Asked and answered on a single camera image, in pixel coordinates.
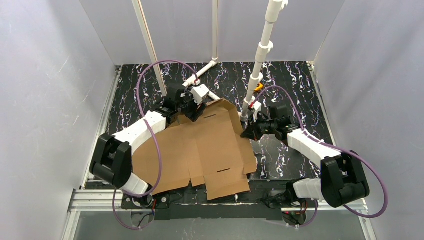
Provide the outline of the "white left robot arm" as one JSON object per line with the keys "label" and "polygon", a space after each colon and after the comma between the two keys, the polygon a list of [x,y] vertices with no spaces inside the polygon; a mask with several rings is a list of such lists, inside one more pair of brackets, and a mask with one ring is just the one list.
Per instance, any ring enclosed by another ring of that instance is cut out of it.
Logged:
{"label": "white left robot arm", "polygon": [[209,93],[205,84],[170,85],[167,95],[136,123],[114,134],[104,133],[97,139],[89,172],[132,197],[152,194],[158,183],[150,188],[133,172],[133,154],[150,139],[157,145],[156,134],[174,123],[178,115],[196,122],[207,107]]}

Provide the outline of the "brown cardboard box sheet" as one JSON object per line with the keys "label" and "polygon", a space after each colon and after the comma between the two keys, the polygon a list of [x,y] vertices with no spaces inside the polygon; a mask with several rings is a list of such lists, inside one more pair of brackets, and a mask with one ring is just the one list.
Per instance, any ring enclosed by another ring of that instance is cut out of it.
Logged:
{"label": "brown cardboard box sheet", "polygon": [[196,122],[180,115],[140,146],[132,157],[133,172],[156,187],[154,194],[189,185],[204,186],[208,200],[247,192],[257,160],[242,132],[234,104],[210,102]]}

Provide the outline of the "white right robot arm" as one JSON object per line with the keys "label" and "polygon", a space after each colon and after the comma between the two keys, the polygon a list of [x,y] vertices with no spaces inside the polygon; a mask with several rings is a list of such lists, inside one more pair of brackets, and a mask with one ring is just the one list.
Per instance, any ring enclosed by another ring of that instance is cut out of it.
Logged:
{"label": "white right robot arm", "polygon": [[260,103],[251,104],[252,115],[241,137],[258,141],[273,135],[289,148],[298,151],[320,169],[319,178],[301,178],[286,185],[283,193],[272,193],[265,201],[281,199],[285,203],[302,199],[326,201],[338,208],[370,194],[360,160],[348,153],[324,146],[324,141],[309,135],[298,123],[291,121],[286,106],[270,106],[264,114]]}

